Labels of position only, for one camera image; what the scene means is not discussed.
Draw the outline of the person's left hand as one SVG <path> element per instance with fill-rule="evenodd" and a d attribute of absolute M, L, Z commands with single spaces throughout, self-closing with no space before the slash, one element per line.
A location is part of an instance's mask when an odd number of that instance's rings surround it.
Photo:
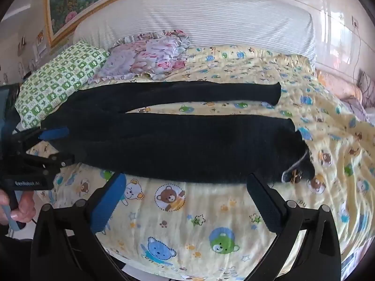
<path fill-rule="evenodd" d="M 1 206 L 9 206 L 10 200 L 8 195 L 1 190 L 0 196 Z M 24 191 L 19 200 L 18 209 L 10 212 L 10 217 L 14 221 L 21 223 L 30 222 L 36 214 L 35 202 L 34 202 L 34 192 L 33 191 Z M 4 213 L 4 210 L 1 207 L 1 225 L 7 225 L 8 218 Z"/>

